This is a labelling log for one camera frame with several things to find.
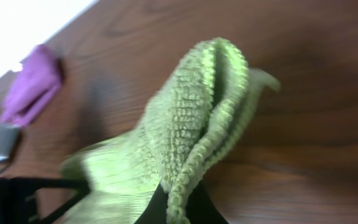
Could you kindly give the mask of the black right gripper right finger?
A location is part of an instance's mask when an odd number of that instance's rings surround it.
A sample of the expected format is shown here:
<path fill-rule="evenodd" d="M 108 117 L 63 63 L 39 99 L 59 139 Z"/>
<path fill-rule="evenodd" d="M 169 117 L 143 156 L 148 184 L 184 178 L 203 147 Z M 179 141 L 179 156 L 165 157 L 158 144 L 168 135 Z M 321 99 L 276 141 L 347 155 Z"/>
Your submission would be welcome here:
<path fill-rule="evenodd" d="M 228 224 L 214 206 L 202 182 L 197 185 L 188 198 L 186 217 L 191 224 Z"/>

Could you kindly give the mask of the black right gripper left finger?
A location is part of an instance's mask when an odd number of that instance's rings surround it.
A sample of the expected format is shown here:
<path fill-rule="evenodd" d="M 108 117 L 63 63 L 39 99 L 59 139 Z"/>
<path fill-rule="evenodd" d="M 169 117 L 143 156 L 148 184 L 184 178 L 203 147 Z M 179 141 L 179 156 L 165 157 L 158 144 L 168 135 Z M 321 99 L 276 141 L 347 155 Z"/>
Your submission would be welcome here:
<path fill-rule="evenodd" d="M 134 224 L 167 224 L 168 194 L 158 185 L 142 215 Z"/>

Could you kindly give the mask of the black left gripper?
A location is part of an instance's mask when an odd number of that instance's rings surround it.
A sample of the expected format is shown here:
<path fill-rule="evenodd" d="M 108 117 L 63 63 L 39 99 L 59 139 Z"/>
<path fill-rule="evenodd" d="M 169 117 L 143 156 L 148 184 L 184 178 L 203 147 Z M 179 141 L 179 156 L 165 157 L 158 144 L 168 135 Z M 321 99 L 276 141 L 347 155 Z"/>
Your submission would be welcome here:
<path fill-rule="evenodd" d="M 0 178 L 0 224 L 53 224 L 89 193 L 85 180 Z"/>

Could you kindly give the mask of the light green cloth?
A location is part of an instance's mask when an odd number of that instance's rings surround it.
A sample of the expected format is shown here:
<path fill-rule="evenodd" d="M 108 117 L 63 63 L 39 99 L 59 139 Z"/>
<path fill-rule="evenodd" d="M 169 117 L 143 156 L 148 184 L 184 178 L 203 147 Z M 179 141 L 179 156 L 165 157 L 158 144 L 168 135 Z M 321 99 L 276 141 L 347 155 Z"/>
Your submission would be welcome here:
<path fill-rule="evenodd" d="M 62 174 L 91 192 L 65 215 L 71 224 L 135 223 L 161 187 L 153 223 L 189 223 L 185 207 L 206 171 L 234 148 L 264 88 L 280 82 L 250 68 L 229 40 L 196 44 L 147 103 L 134 129 L 69 157 Z"/>

